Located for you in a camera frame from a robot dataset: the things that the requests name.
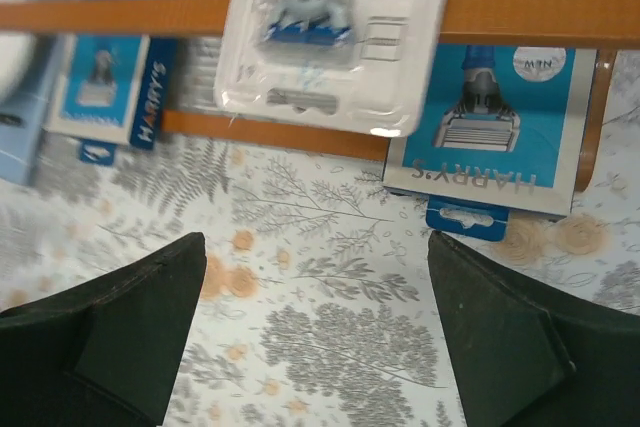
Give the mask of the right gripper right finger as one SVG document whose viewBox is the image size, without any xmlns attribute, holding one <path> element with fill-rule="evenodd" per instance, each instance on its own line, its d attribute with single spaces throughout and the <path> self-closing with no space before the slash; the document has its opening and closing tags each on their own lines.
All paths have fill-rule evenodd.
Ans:
<svg viewBox="0 0 640 427">
<path fill-rule="evenodd" d="M 429 274 L 470 426 L 636 426 L 639 319 L 440 232 Z"/>
</svg>

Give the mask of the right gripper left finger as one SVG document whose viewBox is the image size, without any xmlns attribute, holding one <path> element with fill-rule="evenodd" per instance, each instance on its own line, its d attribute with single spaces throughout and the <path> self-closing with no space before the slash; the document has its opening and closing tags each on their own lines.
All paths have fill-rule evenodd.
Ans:
<svg viewBox="0 0 640 427">
<path fill-rule="evenodd" d="M 189 233 L 1 314 L 4 426 L 160 426 L 206 270 Z"/>
</svg>

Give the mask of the white blue harrys razor box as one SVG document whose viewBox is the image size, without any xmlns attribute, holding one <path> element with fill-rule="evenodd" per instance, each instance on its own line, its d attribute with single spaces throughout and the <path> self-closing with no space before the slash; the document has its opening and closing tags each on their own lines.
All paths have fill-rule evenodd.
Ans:
<svg viewBox="0 0 640 427">
<path fill-rule="evenodd" d="M 425 197 L 428 226 L 489 241 L 514 211 L 568 216 L 596 58 L 440 45 L 417 130 L 390 142 L 384 187 Z"/>
</svg>

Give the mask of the orange wooden shelf rack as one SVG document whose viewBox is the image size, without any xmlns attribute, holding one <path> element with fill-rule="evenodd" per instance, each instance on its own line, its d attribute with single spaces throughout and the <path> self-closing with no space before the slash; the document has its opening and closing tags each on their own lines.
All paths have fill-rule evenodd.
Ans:
<svg viewBox="0 0 640 427">
<path fill-rule="evenodd" d="M 392 140 L 421 121 L 420 98 L 437 47 L 558 47 L 585 54 L 593 79 L 580 106 L 584 127 L 576 187 L 589 184 L 616 56 L 639 45 L 639 0 L 315 0 L 309 21 L 272 13 L 288 0 L 12 0 L 5 33 L 67 40 L 219 37 L 210 82 L 216 108 L 137 102 L 114 126 L 73 120 L 52 127 L 72 137 L 129 143 L 138 128 L 381 161 Z"/>
</svg>

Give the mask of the razor blister pack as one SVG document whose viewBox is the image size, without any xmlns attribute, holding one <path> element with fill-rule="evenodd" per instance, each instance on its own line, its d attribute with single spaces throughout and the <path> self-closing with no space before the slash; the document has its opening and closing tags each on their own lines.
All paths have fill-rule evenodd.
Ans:
<svg viewBox="0 0 640 427">
<path fill-rule="evenodd" d="M 214 94 L 233 115 L 395 138 L 420 121 L 446 0 L 231 0 Z"/>
</svg>

